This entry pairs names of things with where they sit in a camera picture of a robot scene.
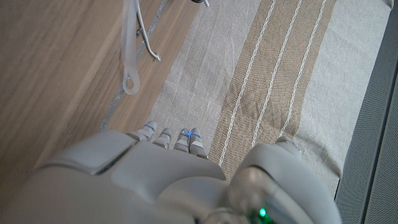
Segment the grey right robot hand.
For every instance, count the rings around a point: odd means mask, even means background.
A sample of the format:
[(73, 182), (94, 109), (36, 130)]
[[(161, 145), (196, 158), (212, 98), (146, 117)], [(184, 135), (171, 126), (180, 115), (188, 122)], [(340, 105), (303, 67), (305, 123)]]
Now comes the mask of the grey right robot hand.
[(198, 129), (105, 131), (47, 159), (2, 223), (340, 223), (333, 197), (289, 138), (255, 145), (228, 180)]

